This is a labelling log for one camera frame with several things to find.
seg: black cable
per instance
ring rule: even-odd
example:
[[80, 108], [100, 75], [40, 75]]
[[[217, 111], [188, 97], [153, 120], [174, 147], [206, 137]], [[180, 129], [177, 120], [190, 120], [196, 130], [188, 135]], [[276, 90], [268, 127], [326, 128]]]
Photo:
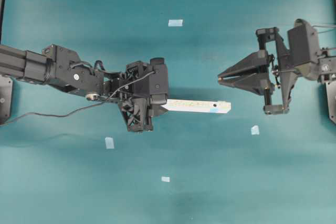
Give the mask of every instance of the black cable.
[[96, 62], [94, 63], [94, 70], [98, 70], [98, 65], [100, 66], [101, 70], [105, 71], [104, 64], [101, 60], [96, 60]]
[[87, 61], [77, 61], [77, 62], [74, 62], [74, 63], [71, 63], [70, 64], [70, 66], [69, 67], [71, 67], [71, 68], [75, 68], [75, 67], [78, 67], [78, 66], [88, 66], [89, 67], [89, 69], [90, 69], [90, 73], [94, 76], [95, 75], [95, 72], [94, 72], [94, 70], [93, 70], [93, 66], [90, 64], [90, 63], [88, 63]]
[[151, 75], [151, 74], [153, 74], [153, 73], [155, 73], [155, 72], [154, 72], [154, 71], [149, 72], [149, 73], [145, 74], [143, 77], [141, 77], [141, 78], [139, 78], [139, 79], [136, 79], [136, 80], [131, 81], [131, 82], [125, 84], [125, 85], [120, 86], [119, 88], [117, 88], [117, 89], [112, 93], [112, 95], [110, 95], [110, 96], [109, 96], [107, 99], [105, 99], [105, 101], [103, 101], [103, 102], [100, 102], [100, 103], [97, 103], [97, 104], [93, 104], [93, 105], [90, 105], [90, 106], [86, 106], [86, 107], [81, 107], [81, 108], [76, 109], [76, 110], [74, 110], [74, 111], [71, 111], [70, 113], [65, 114], [65, 115], [53, 115], [53, 114], [41, 114], [41, 113], [36, 113], [36, 112], [28, 112], [28, 113], [23, 114], [23, 115], [21, 115], [21, 116], [15, 118], [15, 119], [13, 119], [13, 120], [11, 120], [11, 121], [8, 121], [8, 122], [6, 122], [6, 123], [4, 123], [4, 124], [0, 124], [0, 127], [2, 127], [2, 126], [6, 126], [6, 125], [11, 124], [11, 123], [15, 123], [15, 122], [17, 122], [18, 120], [20, 120], [20, 119], [22, 119], [22, 118], [24, 118], [25, 116], [28, 116], [28, 115], [39, 115], [39, 116], [46, 116], [46, 117], [53, 117], [53, 118], [66, 118], [66, 117], [68, 117], [68, 116], [71, 116], [71, 115], [73, 115], [73, 114], [79, 112], [79, 111], [83, 111], [83, 110], [86, 110], [86, 109], [89, 109], [89, 108], [93, 108], [93, 107], [101, 106], [101, 105], [103, 105], [104, 103], [109, 102], [110, 99], [111, 99], [111, 98], [112, 98], [112, 97], [113, 97], [113, 96], [114, 96], [120, 89], [122, 89], [122, 88], [124, 88], [124, 87], [126, 87], [126, 86], [128, 86], [128, 85], [131, 85], [131, 84], [133, 84], [133, 83], [136, 83], [136, 82], [138, 82], [138, 81], [141, 81], [141, 80], [145, 79], [146, 77], [148, 77], [149, 75]]

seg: white plastic strip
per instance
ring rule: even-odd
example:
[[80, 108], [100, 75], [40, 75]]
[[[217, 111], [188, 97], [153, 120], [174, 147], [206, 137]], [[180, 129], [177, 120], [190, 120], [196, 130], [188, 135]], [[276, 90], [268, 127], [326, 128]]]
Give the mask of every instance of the white plastic strip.
[[170, 19], [168, 26], [183, 26], [183, 19]]
[[258, 125], [254, 125], [251, 128], [251, 135], [259, 135], [259, 126]]
[[106, 149], [114, 149], [114, 140], [111, 137], [105, 137]]
[[161, 181], [162, 182], [170, 182], [170, 178], [169, 177], [161, 177]]
[[162, 107], [169, 111], [226, 114], [231, 110], [231, 103], [224, 101], [209, 102], [168, 99], [167, 104], [163, 105]]

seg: teal mat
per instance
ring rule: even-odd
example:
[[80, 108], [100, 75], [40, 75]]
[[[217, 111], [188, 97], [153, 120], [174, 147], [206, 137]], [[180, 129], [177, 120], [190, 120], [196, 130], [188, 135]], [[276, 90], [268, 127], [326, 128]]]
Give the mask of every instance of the teal mat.
[[[58, 44], [111, 71], [164, 57], [171, 98], [224, 100], [232, 110], [169, 112], [143, 134], [128, 133], [113, 104], [1, 128], [0, 223], [336, 223], [336, 125], [324, 88], [300, 79], [290, 113], [265, 116], [262, 97], [217, 84], [258, 49], [256, 29], [278, 26], [288, 44], [295, 19], [334, 23], [334, 9], [333, 0], [6, 0], [5, 45]], [[320, 45], [335, 39], [321, 34]], [[15, 82], [12, 116], [88, 104]]]

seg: wire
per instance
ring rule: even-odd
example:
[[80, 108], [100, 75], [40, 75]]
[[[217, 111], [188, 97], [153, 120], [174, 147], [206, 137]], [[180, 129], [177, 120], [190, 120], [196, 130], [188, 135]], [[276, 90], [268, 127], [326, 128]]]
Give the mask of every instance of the wire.
[[71, 67], [71, 68], [75, 68], [75, 67], [83, 66], [83, 65], [88, 66], [89, 69], [90, 69], [91, 74], [92, 74], [93, 76], [95, 75], [95, 72], [94, 72], [94, 70], [93, 70], [93, 66], [92, 66], [90, 63], [88, 63], [87, 61], [82, 61], [82, 60], [81, 60], [81, 61], [78, 61], [78, 62], [74, 62], [74, 63], [71, 63], [69, 67]]
[[320, 27], [320, 28], [332, 28], [326, 31], [319, 31], [319, 34], [324, 34], [324, 33], [328, 33], [330, 31], [334, 31], [336, 29], [336, 25], [314, 25], [313, 27]]
[[94, 63], [94, 69], [98, 69], [98, 65], [100, 66], [100, 69], [105, 71], [105, 67], [104, 64], [101, 60], [96, 60], [96, 62]]
[[90, 109], [90, 108], [93, 108], [93, 107], [101, 106], [101, 105], [103, 105], [103, 104], [109, 102], [110, 99], [111, 99], [111, 98], [112, 98], [112, 97], [113, 97], [113, 96], [114, 96], [120, 89], [122, 89], [122, 88], [124, 88], [124, 87], [126, 87], [126, 86], [128, 86], [128, 85], [131, 85], [131, 84], [133, 84], [133, 83], [136, 83], [136, 82], [138, 82], [138, 81], [141, 81], [141, 80], [145, 79], [146, 77], [148, 77], [149, 75], [151, 75], [151, 74], [153, 74], [153, 73], [155, 73], [155, 72], [154, 72], [154, 71], [149, 72], [149, 73], [145, 74], [143, 77], [141, 77], [141, 78], [139, 78], [139, 79], [136, 79], [136, 80], [134, 80], [134, 81], [131, 81], [131, 82], [125, 84], [125, 85], [122, 85], [122, 86], [118, 87], [118, 88], [112, 93], [112, 95], [110, 95], [107, 99], [105, 99], [104, 101], [102, 101], [102, 102], [100, 102], [100, 103], [93, 104], [93, 105], [86, 106], [86, 107], [78, 108], [78, 109], [76, 109], [76, 110], [74, 110], [74, 111], [71, 111], [71, 112], [68, 113], [68, 114], [65, 114], [65, 115], [53, 115], [53, 114], [41, 114], [41, 113], [36, 113], [36, 112], [28, 112], [28, 113], [23, 114], [23, 115], [21, 115], [21, 116], [15, 118], [15, 119], [13, 119], [13, 120], [11, 120], [11, 121], [8, 121], [8, 122], [6, 122], [6, 123], [4, 123], [4, 124], [0, 124], [0, 127], [2, 127], [2, 126], [6, 126], [6, 125], [11, 124], [11, 123], [15, 123], [15, 122], [17, 122], [18, 120], [20, 120], [20, 119], [22, 119], [22, 118], [24, 118], [24, 117], [26, 117], [26, 116], [28, 116], [28, 115], [39, 115], [39, 116], [46, 116], [46, 117], [52, 117], [52, 118], [66, 118], [66, 117], [68, 117], [68, 116], [71, 116], [71, 115], [73, 115], [73, 114], [79, 112], [79, 111], [83, 111], [83, 110]]

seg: circular joint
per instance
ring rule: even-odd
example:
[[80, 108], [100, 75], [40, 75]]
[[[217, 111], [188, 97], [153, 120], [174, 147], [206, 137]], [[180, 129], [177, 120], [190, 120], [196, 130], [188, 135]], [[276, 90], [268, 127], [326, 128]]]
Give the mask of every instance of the circular joint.
[[328, 64], [323, 64], [323, 65], [321, 66], [321, 69], [322, 69], [323, 72], [327, 72], [327, 71], [330, 70], [330, 67], [329, 67]]
[[78, 74], [74, 74], [74, 79], [76, 80], [76, 81], [78, 81], [79, 80], [79, 75]]

